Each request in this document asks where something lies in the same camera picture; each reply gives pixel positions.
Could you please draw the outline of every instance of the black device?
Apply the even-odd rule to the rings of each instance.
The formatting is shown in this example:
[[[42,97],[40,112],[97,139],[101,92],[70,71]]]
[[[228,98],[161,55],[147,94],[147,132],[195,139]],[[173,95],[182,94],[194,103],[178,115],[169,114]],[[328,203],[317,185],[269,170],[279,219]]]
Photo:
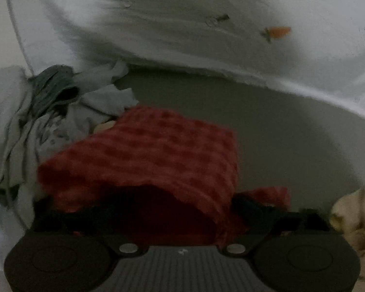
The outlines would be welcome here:
[[[251,228],[222,250],[139,247],[121,235],[75,236],[55,225],[28,232],[5,275],[15,292],[352,291],[359,258],[316,211],[285,212],[238,195],[233,208]]]

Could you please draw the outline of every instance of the gray cloth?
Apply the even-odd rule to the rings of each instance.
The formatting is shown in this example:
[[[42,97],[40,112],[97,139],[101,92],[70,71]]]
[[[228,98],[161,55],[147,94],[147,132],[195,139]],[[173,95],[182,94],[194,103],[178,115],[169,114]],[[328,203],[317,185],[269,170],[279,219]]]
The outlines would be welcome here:
[[[55,65],[29,79],[33,87],[32,116],[38,118],[54,106],[66,105],[75,101],[79,94],[73,82],[73,69],[69,66]]]
[[[31,85],[20,67],[0,69],[0,183],[4,177],[9,180],[11,151],[26,127],[31,93]],[[21,159],[22,151],[17,153]]]
[[[125,109],[137,103],[131,89],[118,90],[112,84],[84,94],[78,102],[69,105],[65,118],[51,114],[47,126],[39,133],[36,147],[39,161],[43,162],[66,146],[86,138],[97,125],[120,117]]]
[[[22,224],[30,227],[33,222],[33,201],[44,196],[37,181],[39,155],[42,159],[48,158],[67,144],[85,138],[98,123],[111,116],[118,117],[125,108],[137,104],[131,89],[119,91],[111,85],[112,77],[126,73],[127,67],[119,62],[113,67],[96,67],[73,78],[84,94],[69,105],[66,118],[58,118],[59,129],[69,138],[60,141],[59,132],[51,137],[44,136],[54,123],[57,124],[58,119],[54,119],[57,115],[53,112],[38,118],[32,115],[33,89],[23,70],[19,67],[0,69],[0,188],[12,190],[18,186],[13,210],[0,202],[0,270],[8,252],[24,235]],[[51,149],[49,144],[54,136],[58,141]]]

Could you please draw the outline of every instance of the white sheet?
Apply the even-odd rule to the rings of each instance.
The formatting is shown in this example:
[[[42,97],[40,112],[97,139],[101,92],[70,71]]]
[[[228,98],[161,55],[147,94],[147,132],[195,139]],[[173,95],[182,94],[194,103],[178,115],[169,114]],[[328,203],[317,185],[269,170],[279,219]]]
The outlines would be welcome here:
[[[20,138],[19,123],[27,121],[30,104],[31,85],[24,71],[20,67],[0,69],[0,184],[3,177],[9,179],[6,163]]]
[[[36,73],[131,63],[221,73],[365,117],[365,0],[11,0]],[[218,26],[212,17],[227,14]],[[268,44],[265,27],[292,33]]]
[[[20,50],[16,34],[11,23],[7,1],[0,0],[0,68],[22,66],[27,70],[27,64]]]

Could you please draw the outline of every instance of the white fabric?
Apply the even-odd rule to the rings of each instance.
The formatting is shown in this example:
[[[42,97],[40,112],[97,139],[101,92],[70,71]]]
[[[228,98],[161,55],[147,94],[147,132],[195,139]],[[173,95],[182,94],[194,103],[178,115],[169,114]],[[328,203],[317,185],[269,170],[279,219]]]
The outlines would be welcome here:
[[[36,73],[130,63],[220,73],[365,117],[365,0],[10,0]],[[230,19],[211,25],[211,18]],[[271,44],[265,27],[290,26]]]
[[[127,71],[125,63],[117,62],[76,75],[74,81],[83,95],[69,106],[60,127],[71,139],[47,151],[39,139],[49,126],[50,115],[32,119],[28,115],[32,88],[23,70],[20,67],[0,69],[0,187],[20,185],[14,210],[0,204],[0,271],[7,254],[34,220],[33,201],[44,196],[37,182],[39,157],[46,160],[68,143],[91,134],[97,124],[110,116],[118,117],[125,108],[135,106],[137,101],[131,89],[120,91],[111,85],[113,78],[122,77]]]
[[[31,86],[20,67],[0,69],[0,183],[8,180],[7,164],[20,139],[20,123],[26,123],[31,104]],[[22,150],[16,156],[22,157]]]
[[[51,125],[39,133],[36,150],[40,162],[85,139],[97,125],[108,121],[111,116],[120,117],[125,109],[137,103],[131,89],[118,90],[112,84],[84,94],[78,102],[69,105],[65,118],[52,118]]]

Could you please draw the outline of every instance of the ribbed gray panel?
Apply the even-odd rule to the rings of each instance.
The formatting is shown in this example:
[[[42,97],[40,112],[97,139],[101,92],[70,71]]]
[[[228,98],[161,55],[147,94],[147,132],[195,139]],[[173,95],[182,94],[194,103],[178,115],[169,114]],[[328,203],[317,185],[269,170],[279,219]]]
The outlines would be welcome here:
[[[121,260],[95,292],[271,292],[238,258],[214,246],[150,247],[141,257]]]

